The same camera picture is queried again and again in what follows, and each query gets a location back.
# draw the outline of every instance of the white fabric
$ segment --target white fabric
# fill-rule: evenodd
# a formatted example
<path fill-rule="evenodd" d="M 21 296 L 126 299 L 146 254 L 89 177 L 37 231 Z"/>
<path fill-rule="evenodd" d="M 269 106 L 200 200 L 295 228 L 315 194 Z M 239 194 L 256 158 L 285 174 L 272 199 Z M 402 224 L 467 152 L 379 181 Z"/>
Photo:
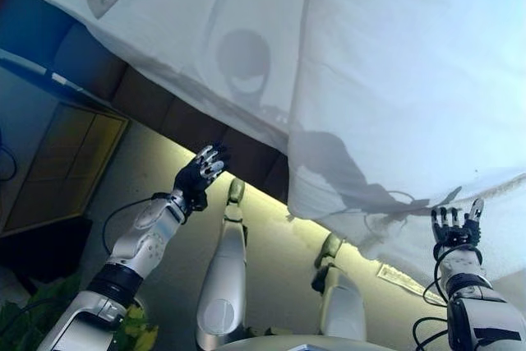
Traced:
<path fill-rule="evenodd" d="M 427 207 L 484 196 L 481 248 L 501 277 L 526 266 L 525 132 L 526 0 L 307 0 L 293 214 L 424 280 Z"/>
<path fill-rule="evenodd" d="M 99 21 L 85 0 L 47 1 L 287 152 L 289 209 L 364 255 L 423 281 L 428 207 L 483 195 L 488 276 L 526 266 L 526 0 L 119 0 Z"/>
<path fill-rule="evenodd" d="M 46 0 L 197 109 L 286 152 L 303 0 Z"/>

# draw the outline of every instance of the black cable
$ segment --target black cable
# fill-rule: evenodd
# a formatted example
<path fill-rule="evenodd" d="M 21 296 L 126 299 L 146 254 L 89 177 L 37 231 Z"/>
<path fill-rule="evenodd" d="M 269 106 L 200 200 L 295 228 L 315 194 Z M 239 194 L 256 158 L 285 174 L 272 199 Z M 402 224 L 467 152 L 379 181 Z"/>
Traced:
<path fill-rule="evenodd" d="M 444 293 L 442 292 L 442 289 L 441 289 L 440 285 L 438 284 L 438 278 L 439 278 L 438 277 L 438 269 L 439 269 L 440 264 L 442 263 L 442 261 L 451 252 L 454 252 L 454 251 L 457 251 L 457 250 L 460 250 L 460 249 L 465 249 L 465 250 L 469 250 L 469 251 L 475 251 L 475 252 L 478 252 L 480 254 L 480 251 L 476 247 L 472 246 L 471 244 L 460 244 L 459 246 L 452 247 L 451 249 L 447 250 L 442 255 L 440 255 L 439 258 L 436 260 L 435 269 L 433 270 L 433 279 L 434 279 L 433 284 L 436 286 L 436 290 L 438 291 L 438 293 L 440 294 L 442 299 L 444 299 L 445 303 L 448 303 L 448 300 L 445 297 Z"/>
<path fill-rule="evenodd" d="M 438 339 L 439 337 L 442 337 L 443 335 L 447 335 L 447 329 L 446 330 L 443 330 L 442 332 L 438 332 L 436 334 L 434 334 L 433 336 L 431 336 L 430 338 L 428 339 L 425 339 L 422 344 L 420 344 L 420 349 L 417 349 L 417 351 L 420 351 L 420 350 L 424 350 L 424 347 L 428 344 L 430 344 L 432 341 L 435 341 L 436 339 Z"/>
<path fill-rule="evenodd" d="M 12 153 L 11 150 L 9 150 L 3 143 L 2 143 L 2 130 L 0 130 L 0 152 L 3 152 L 5 153 L 9 159 L 11 160 L 11 162 L 13 163 L 13 170 L 12 170 L 12 173 L 5 177 L 5 178 L 0 178 L 0 182 L 7 182 L 7 181 L 11 181 L 14 177 L 16 177 L 16 174 L 18 173 L 18 162 L 16 162 L 16 157 L 15 155 Z"/>
<path fill-rule="evenodd" d="M 435 281 L 433 280 L 432 283 L 430 283 L 426 289 L 424 290 L 424 293 L 422 294 L 422 299 L 424 299 L 424 302 L 427 303 L 427 304 L 430 304 L 432 306 L 436 306 L 436 307 L 443 307 L 443 308 L 447 308 L 447 306 L 445 304 L 439 304 L 439 303 L 434 303 L 432 302 L 431 300 L 429 300 L 428 298 L 426 298 L 426 293 L 428 293 L 430 290 L 431 290 L 431 287 L 435 285 Z"/>
<path fill-rule="evenodd" d="M 7 333 L 9 328 L 24 314 L 26 314 L 29 310 L 34 309 L 35 307 L 41 306 L 46 303 L 69 303 L 71 299 L 67 298 L 46 298 L 46 299 L 40 299 L 37 302 L 28 304 L 24 308 L 22 308 L 1 330 L 0 330 L 0 339 Z"/>
<path fill-rule="evenodd" d="M 108 255 L 111 254 L 111 251 L 109 250 L 109 247 L 108 247 L 108 243 L 106 242 L 106 227 L 108 226 L 108 222 L 117 214 L 117 213 L 120 213 L 121 211 L 129 208 L 129 207 L 132 207 L 132 206 L 135 206 L 135 205 L 139 205 L 140 203 L 144 203 L 145 201 L 149 201 L 151 200 L 150 197 L 146 198 L 146 199 L 141 199 L 139 201 L 134 201 L 132 203 L 128 203 L 127 205 L 124 205 L 123 207 L 120 207 L 118 209 L 116 209 L 112 214 L 110 214 L 108 216 L 108 218 L 104 221 L 104 225 L 102 227 L 102 245 L 104 246 L 104 250 L 106 251 L 106 253 Z"/>
<path fill-rule="evenodd" d="M 427 345 L 427 344 L 431 343 L 432 341 L 434 341 L 434 340 L 438 339 L 439 337 L 441 337 L 442 335 L 444 335 L 444 333 L 447 333 L 447 330 L 439 332 L 436 335 L 433 335 L 432 337 L 430 337 L 428 339 L 425 339 L 423 342 L 420 343 L 420 340 L 418 340 L 418 337 L 417 337 L 417 328 L 418 328 L 418 326 L 420 324 L 422 324 L 423 322 L 426 322 L 426 321 L 439 321 L 439 322 L 446 322 L 447 323 L 446 319 L 438 318 L 436 316 L 425 316 L 423 318 L 420 318 L 419 320 L 416 320 L 415 323 L 413 324 L 413 339 L 414 339 L 414 342 L 417 345 L 417 347 L 416 347 L 417 351 L 424 350 L 424 348 L 423 348 L 424 345 Z"/>

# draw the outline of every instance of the cabinet door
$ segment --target cabinet door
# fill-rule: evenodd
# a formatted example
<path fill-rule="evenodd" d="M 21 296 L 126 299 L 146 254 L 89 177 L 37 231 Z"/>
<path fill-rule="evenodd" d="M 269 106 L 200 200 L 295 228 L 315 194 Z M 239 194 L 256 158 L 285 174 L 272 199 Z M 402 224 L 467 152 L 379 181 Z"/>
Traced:
<path fill-rule="evenodd" d="M 31 165 L 27 181 L 64 179 L 70 173 L 95 115 L 59 105 Z"/>
<path fill-rule="evenodd" d="M 125 126 L 60 104 L 3 231 L 81 215 Z"/>
<path fill-rule="evenodd" d="M 121 135 L 122 121 L 97 114 L 62 185 L 53 217 L 82 213 Z"/>

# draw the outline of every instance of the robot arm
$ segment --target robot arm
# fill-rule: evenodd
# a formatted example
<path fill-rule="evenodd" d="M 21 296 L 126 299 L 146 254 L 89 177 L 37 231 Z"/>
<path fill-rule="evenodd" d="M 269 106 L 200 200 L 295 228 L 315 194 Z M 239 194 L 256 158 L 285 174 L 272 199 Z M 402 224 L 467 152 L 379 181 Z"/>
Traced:
<path fill-rule="evenodd" d="M 142 281 L 161 262 L 169 240 L 194 210 L 207 206 L 206 188 L 227 168 L 219 145 L 208 145 L 175 178 L 170 193 L 156 193 L 121 236 L 102 270 L 81 291 L 38 351 L 106 351 Z"/>
<path fill-rule="evenodd" d="M 445 208 L 440 210 L 441 224 L 436 210 L 431 213 L 434 255 L 441 271 L 439 292 L 448 301 L 450 347 L 462 351 L 525 350 L 526 320 L 484 277 L 482 254 L 476 248 L 482 209 L 483 201 L 477 199 L 462 227 L 456 209 L 451 210 L 453 226 Z"/>

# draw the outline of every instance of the gray floor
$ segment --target gray floor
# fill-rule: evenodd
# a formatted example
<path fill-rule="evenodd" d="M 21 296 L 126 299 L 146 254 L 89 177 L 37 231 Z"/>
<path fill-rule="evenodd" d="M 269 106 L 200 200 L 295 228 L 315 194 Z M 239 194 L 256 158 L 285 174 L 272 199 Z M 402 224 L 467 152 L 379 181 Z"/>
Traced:
<path fill-rule="evenodd" d="M 95 225 L 83 256 L 85 280 L 104 263 L 100 241 L 104 218 L 131 201 L 169 191 L 173 176 L 192 156 L 145 127 L 131 125 L 89 208 L 88 216 Z M 163 262 L 141 288 L 151 320 L 160 325 L 156 350 L 196 349 L 196 303 L 219 234 L 231 179 L 226 173 L 209 189 L 209 208 L 194 214 L 179 230 Z M 316 333 L 320 297 L 310 288 L 315 272 L 312 262 L 328 232 L 311 221 L 289 218 L 284 205 L 250 186 L 242 208 L 249 228 L 247 324 Z M 130 209 L 109 225 L 111 244 L 138 210 Z M 397 350 L 414 349 L 413 322 L 422 316 L 444 316 L 444 311 L 424 304 L 420 297 L 378 279 L 381 264 L 361 258 L 348 244 L 340 250 L 337 263 L 362 291 L 367 338 L 373 343 Z M 442 329 L 443 325 L 424 325 L 421 339 Z M 446 342 L 441 339 L 429 349 L 446 349 Z"/>

